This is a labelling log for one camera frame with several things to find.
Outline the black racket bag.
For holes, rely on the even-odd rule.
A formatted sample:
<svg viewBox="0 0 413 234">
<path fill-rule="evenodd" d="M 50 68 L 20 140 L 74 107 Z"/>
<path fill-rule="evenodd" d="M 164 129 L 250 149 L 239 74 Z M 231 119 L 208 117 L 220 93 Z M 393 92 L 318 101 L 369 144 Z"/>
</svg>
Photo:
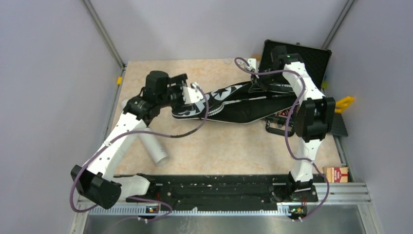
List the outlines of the black racket bag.
<svg viewBox="0 0 413 234">
<path fill-rule="evenodd" d="M 273 83 L 264 91 L 249 81 L 206 93 L 188 107 L 173 108 L 175 119 L 247 124 L 292 107 L 297 96 L 290 85 Z"/>
</svg>

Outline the white shuttlecock tube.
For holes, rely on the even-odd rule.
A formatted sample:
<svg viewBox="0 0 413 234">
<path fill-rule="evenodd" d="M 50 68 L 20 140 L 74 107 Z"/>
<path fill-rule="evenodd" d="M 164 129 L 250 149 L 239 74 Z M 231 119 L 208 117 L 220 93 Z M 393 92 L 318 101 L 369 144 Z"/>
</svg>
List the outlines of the white shuttlecock tube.
<svg viewBox="0 0 413 234">
<path fill-rule="evenodd" d="M 160 141 L 155 136 L 152 128 L 148 126 L 143 120 L 139 120 L 139 123 L 133 129 L 127 129 L 126 132 L 130 131 L 145 131 L 150 132 L 148 133 L 135 133 L 134 135 L 139 137 L 140 141 L 144 145 L 145 149 L 149 153 L 150 157 L 152 158 L 154 164 L 156 166 L 162 166 L 169 161 L 169 155 L 160 143 Z"/>
</svg>

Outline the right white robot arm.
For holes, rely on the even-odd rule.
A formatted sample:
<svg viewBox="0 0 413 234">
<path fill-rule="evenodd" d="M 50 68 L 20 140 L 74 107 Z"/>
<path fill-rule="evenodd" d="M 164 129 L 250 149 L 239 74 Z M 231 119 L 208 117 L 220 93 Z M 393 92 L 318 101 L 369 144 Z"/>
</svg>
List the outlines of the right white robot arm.
<svg viewBox="0 0 413 234">
<path fill-rule="evenodd" d="M 271 69 L 257 73 L 251 79 L 264 91 L 284 79 L 297 97 L 291 109 L 298 110 L 294 127 L 299 143 L 297 152 L 291 154 L 295 163 L 288 174 L 285 193 L 290 200 L 298 201 L 311 190 L 314 161 L 322 141 L 331 131 L 336 102 L 315 85 L 300 54 L 289 53 L 285 46 L 276 46 L 271 51 L 271 60 Z"/>
</svg>

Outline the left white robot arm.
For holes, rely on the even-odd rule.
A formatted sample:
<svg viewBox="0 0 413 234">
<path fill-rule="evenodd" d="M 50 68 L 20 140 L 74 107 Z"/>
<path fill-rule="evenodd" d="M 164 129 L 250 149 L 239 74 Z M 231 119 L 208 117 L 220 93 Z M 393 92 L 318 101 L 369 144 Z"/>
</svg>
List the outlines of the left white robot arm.
<svg viewBox="0 0 413 234">
<path fill-rule="evenodd" d="M 75 206 L 74 193 L 95 207 L 109 209 L 115 205 L 122 194 L 122 183 L 114 179 L 115 171 L 136 137 L 157 134 L 147 127 L 162 108 L 186 107 L 203 99 L 199 84 L 188 84 L 187 79 L 186 74 L 170 77 L 163 71 L 149 72 L 144 87 L 126 101 L 118 122 L 97 152 L 82 166 L 72 168 L 69 203 L 73 211 L 81 211 Z"/>
</svg>

